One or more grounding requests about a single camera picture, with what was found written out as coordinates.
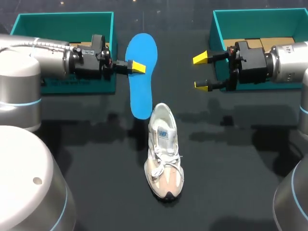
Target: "metal cylinder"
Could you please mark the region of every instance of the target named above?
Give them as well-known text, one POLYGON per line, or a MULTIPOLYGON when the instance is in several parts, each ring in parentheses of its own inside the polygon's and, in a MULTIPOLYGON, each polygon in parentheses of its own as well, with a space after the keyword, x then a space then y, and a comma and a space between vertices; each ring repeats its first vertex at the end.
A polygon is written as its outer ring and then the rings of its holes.
POLYGON ((43 141, 11 126, 0 140, 0 230, 74 230, 73 196, 43 141))
POLYGON ((279 45, 271 48, 273 57, 273 74, 275 83, 301 82, 308 68, 307 42, 279 45))
POLYGON ((35 131, 41 124, 40 65, 28 55, 0 52, 0 124, 35 131))
POLYGON ((278 186, 273 214, 280 231, 308 230, 308 155, 278 186))
POLYGON ((304 73, 303 86, 301 92, 301 102, 299 106, 298 131, 299 134, 308 141, 308 69, 304 73))
MULTIPOLYGON (((69 42, 32 38, 25 36, 12 36, 0 34, 0 47, 10 46, 22 42, 48 42, 69 46, 69 42)), ((19 46, 14 48, 23 54, 30 55, 38 60, 43 78, 58 78, 65 79, 70 74, 69 60, 73 58, 70 51, 65 51, 58 48, 38 47, 38 46, 19 46)))

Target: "shoe tongue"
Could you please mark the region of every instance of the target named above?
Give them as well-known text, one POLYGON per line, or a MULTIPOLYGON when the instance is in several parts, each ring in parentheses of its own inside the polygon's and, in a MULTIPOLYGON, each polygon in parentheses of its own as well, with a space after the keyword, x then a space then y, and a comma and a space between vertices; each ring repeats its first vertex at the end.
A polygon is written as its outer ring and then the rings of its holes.
POLYGON ((176 136, 176 131, 173 129, 166 129, 163 127, 158 127, 157 129, 157 141, 158 146, 168 153, 174 152, 174 139, 176 136))

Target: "shoe logo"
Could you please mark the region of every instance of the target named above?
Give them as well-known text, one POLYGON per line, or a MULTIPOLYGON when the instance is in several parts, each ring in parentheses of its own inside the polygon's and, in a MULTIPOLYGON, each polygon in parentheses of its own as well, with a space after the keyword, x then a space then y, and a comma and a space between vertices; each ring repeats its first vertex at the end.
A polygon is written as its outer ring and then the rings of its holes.
POLYGON ((168 139, 168 133, 166 131, 159 131, 158 136, 161 138, 167 138, 168 139))

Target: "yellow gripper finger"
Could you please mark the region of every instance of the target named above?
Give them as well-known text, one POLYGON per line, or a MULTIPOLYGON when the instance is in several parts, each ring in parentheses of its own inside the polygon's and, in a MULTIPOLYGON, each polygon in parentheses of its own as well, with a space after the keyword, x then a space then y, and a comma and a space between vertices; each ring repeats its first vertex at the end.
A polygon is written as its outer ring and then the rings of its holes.
POLYGON ((207 51, 194 57, 192 62, 193 64, 206 64, 207 63, 207 51))
POLYGON ((206 85, 205 82, 196 82, 195 81, 194 88, 199 89, 199 90, 208 91, 208 86, 206 85))
POLYGON ((133 73, 144 74, 145 73, 145 69, 146 69, 145 65, 142 65, 142 64, 140 64, 138 62, 133 61, 133 65, 132 65, 132 72, 133 73))

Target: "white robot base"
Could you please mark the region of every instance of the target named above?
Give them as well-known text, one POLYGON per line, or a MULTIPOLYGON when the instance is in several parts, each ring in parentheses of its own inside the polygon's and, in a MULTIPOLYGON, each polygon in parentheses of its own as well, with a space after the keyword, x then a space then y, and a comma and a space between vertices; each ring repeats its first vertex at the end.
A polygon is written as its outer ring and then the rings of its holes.
POLYGON ((0 141, 0 230, 74 230, 73 196, 43 141, 11 126, 0 141))

